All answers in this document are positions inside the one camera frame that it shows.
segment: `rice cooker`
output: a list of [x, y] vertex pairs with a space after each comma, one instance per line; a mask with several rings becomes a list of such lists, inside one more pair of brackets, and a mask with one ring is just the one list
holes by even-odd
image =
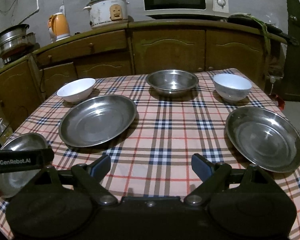
[[128, 19], [127, 0], [91, 0], [84, 10], [89, 11], [90, 26], [97, 26]]

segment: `black strap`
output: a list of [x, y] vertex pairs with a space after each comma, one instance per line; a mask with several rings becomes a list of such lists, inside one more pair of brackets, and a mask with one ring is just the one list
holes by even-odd
[[42, 169], [53, 161], [51, 148], [27, 151], [0, 150], [0, 173]]

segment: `stainless steel plate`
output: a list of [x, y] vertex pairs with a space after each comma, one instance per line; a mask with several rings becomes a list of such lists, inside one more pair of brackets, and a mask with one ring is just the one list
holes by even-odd
[[106, 95], [88, 99], [70, 109], [59, 125], [59, 135], [73, 147], [105, 143], [133, 122], [136, 104], [127, 97]]
[[276, 113], [240, 107], [229, 114], [226, 132], [244, 157], [265, 170], [292, 172], [300, 166], [300, 135]]

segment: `stainless steel bowl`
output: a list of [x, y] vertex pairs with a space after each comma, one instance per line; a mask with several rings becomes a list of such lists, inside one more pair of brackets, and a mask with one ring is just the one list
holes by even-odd
[[[47, 140], [38, 133], [26, 133], [11, 140], [1, 150], [36, 150], [48, 148]], [[0, 190], [3, 197], [17, 194], [40, 170], [18, 171], [0, 174]]]
[[47, 140], [39, 133], [25, 133], [4, 145], [1, 150], [25, 151], [48, 148]]
[[7, 42], [11, 41], [16, 37], [25, 36], [27, 34], [27, 29], [29, 28], [28, 24], [19, 24], [0, 32], [0, 46]]
[[36, 41], [34, 33], [15, 37], [0, 45], [0, 57], [10, 57], [16, 53], [19, 53], [20, 51], [23, 51], [27, 47], [33, 46], [35, 42]]
[[229, 114], [226, 132], [244, 157], [265, 170], [292, 172], [300, 166], [300, 135], [276, 113], [240, 107]]
[[147, 76], [146, 81], [159, 94], [168, 97], [182, 96], [199, 83], [195, 74], [177, 69], [151, 73]]

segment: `red object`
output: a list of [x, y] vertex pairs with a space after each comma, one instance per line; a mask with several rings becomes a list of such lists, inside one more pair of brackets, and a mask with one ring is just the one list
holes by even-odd
[[269, 95], [269, 97], [271, 98], [272, 101], [278, 102], [278, 108], [280, 109], [280, 111], [284, 110], [285, 101], [281, 97], [279, 97], [277, 94], [271, 94]]

